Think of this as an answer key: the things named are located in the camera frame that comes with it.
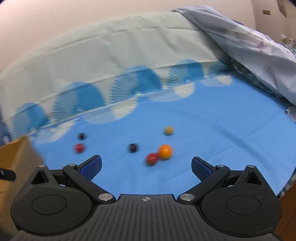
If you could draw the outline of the dark cherry with stem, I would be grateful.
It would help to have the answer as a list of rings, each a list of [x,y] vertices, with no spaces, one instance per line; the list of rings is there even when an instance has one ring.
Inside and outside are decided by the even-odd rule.
[[[77,138],[82,141],[82,140],[86,139],[86,134],[85,133],[79,133]]]

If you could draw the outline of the red cherry tomato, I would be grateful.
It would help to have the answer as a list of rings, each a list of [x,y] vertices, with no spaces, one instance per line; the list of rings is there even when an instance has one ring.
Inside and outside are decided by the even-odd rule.
[[[150,153],[146,156],[145,161],[149,166],[154,166],[159,160],[158,153]]]

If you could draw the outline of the grey floral blanket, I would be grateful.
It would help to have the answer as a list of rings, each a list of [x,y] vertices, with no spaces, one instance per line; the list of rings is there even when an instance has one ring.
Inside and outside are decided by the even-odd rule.
[[[204,30],[259,85],[290,102],[286,113],[295,120],[295,56],[289,49],[212,7],[188,6],[175,11]]]

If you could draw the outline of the brown cardboard box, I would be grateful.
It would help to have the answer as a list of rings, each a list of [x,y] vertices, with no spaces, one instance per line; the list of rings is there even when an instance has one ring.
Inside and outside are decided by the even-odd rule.
[[[28,137],[23,136],[1,147],[1,168],[12,170],[15,181],[1,180],[1,232],[14,235],[16,226],[11,218],[11,204],[32,174],[34,169],[43,164],[42,157],[30,144]]]

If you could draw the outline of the red strawberry-like fruit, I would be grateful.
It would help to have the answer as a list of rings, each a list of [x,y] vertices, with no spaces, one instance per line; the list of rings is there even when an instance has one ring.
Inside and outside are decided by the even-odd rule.
[[[78,143],[74,145],[74,151],[77,154],[81,154],[85,151],[85,145],[83,143]]]

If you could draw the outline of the dark blueberry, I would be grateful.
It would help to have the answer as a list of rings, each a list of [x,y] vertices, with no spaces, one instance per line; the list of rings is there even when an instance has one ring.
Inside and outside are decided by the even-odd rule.
[[[138,151],[138,144],[137,143],[131,143],[128,146],[128,150],[130,153],[135,153]]]

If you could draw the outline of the orange round fruit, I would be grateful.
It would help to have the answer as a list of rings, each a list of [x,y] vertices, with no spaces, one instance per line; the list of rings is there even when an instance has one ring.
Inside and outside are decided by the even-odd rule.
[[[173,149],[170,145],[164,144],[161,145],[158,149],[159,158],[162,160],[168,160],[173,155]]]

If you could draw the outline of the small tan round fruit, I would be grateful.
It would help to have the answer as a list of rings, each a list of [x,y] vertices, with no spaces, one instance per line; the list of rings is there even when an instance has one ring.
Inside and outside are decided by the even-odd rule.
[[[173,135],[174,132],[175,132],[175,130],[174,130],[174,128],[172,126],[167,126],[164,129],[164,134],[167,135],[167,136]]]

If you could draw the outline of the blue fan-pattern sheet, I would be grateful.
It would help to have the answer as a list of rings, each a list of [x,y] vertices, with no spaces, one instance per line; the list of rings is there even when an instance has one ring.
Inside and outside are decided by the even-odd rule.
[[[279,194],[295,169],[287,108],[236,73],[179,13],[86,25],[1,73],[1,143],[28,136],[50,169],[99,155],[93,182],[115,196],[178,196],[199,182],[195,156],[233,170],[254,165]],[[164,134],[167,126],[173,135]],[[129,152],[131,143],[137,152]],[[149,166],[146,156],[164,144],[172,157]]]

